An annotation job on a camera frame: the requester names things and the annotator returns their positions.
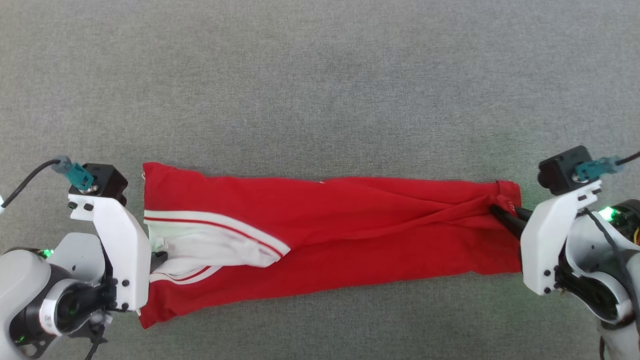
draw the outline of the white fabric section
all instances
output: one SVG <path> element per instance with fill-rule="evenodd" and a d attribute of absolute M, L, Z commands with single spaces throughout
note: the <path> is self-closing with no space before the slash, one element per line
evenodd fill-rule
<path fill-rule="evenodd" d="M 240 220 L 230 218 L 228 216 L 216 213 L 207 213 L 204 211 L 152 211 L 145 210 L 145 218 L 161 218 L 161 219 L 181 219 L 181 220 L 196 220 L 212 222 L 215 224 L 224 225 L 232 229 L 238 230 L 241 233 L 247 234 L 252 238 L 269 245 L 276 249 L 282 255 L 286 255 L 291 249 L 287 244 L 279 239 L 256 229 L 255 227 L 246 224 Z"/>
<path fill-rule="evenodd" d="M 267 267 L 280 259 L 272 249 L 224 227 L 188 222 L 145 220 L 153 251 L 166 251 L 167 261 L 155 272 L 187 276 L 203 266 Z"/>
<path fill-rule="evenodd" d="M 172 283 L 178 284 L 178 285 L 193 284 L 194 282 L 198 282 L 202 279 L 206 279 L 207 277 L 209 277 L 216 271 L 220 270 L 221 268 L 222 266 L 209 266 L 208 268 L 206 268 L 205 271 L 202 271 L 205 268 L 197 268 L 196 270 L 193 270 L 182 276 L 177 276 L 177 277 L 171 276 L 168 274 L 159 273 L 159 272 L 154 272 L 153 274 L 149 275 L 149 282 L 165 280 L 165 281 L 171 281 Z"/>

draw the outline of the green led light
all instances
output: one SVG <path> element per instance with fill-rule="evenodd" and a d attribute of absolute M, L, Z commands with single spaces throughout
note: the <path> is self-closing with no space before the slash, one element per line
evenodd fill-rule
<path fill-rule="evenodd" d="M 45 258 L 48 258 L 49 256 L 51 256 L 51 254 L 53 254 L 53 250 L 50 250 L 50 249 L 44 249 L 44 250 L 42 251 L 42 255 L 43 255 Z"/>
<path fill-rule="evenodd" d="M 600 211 L 598 211 L 598 214 L 600 214 L 600 216 L 605 220 L 605 221 L 611 221 L 613 219 L 613 215 L 615 215 L 616 210 L 614 210 L 613 208 L 604 208 Z"/>

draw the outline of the red garment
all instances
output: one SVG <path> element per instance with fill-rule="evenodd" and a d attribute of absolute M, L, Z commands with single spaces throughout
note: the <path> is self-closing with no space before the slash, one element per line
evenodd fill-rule
<path fill-rule="evenodd" d="M 282 257 L 266 268 L 203 266 L 182 277 L 152 275 L 141 309 L 144 328 L 242 300 L 520 271 L 518 240 L 489 214 L 491 204 L 510 211 L 520 206 L 520 188 L 508 181 L 238 179 L 159 163 L 144 164 L 144 171 L 145 222 L 196 222 L 232 231 Z M 187 215 L 148 216 L 163 211 Z M 189 220 L 194 211 L 197 219 Z M 205 221 L 201 215 L 230 220 Z M 291 252 L 274 249 L 280 242 L 270 241 Z"/>

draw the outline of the striped trim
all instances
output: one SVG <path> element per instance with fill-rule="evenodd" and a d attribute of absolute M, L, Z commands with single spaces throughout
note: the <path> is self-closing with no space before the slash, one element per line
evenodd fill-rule
<path fill-rule="evenodd" d="M 192 272 L 188 272 L 181 277 L 174 277 L 161 272 L 154 272 L 149 275 L 149 282 L 170 281 L 177 285 L 193 284 L 194 282 L 208 278 L 220 268 L 221 266 L 205 266 L 203 268 L 193 270 Z"/>
<path fill-rule="evenodd" d="M 211 225 L 233 231 L 245 238 L 256 241 L 257 243 L 275 251 L 280 256 L 286 255 L 291 250 L 287 244 L 264 231 L 222 214 L 207 213 L 203 211 L 145 210 L 145 223 L 149 224 L 151 222 L 179 222 Z"/>

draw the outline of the gray fabric surface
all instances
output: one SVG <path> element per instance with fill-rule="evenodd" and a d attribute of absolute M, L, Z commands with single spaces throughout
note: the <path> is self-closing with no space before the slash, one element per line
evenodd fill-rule
<path fill-rule="evenodd" d="M 235 176 L 509 179 L 583 143 L 640 148 L 636 0 L 4 0 L 0 193 L 59 153 L 116 165 L 140 218 L 140 165 Z M 600 204 L 640 196 L 640 163 Z M 0 250 L 53 247 L 67 184 L 36 178 Z M 595 321 L 515 275 L 463 275 L 206 309 L 107 359 L 596 359 Z M 66 341 L 54 359 L 82 359 Z"/>

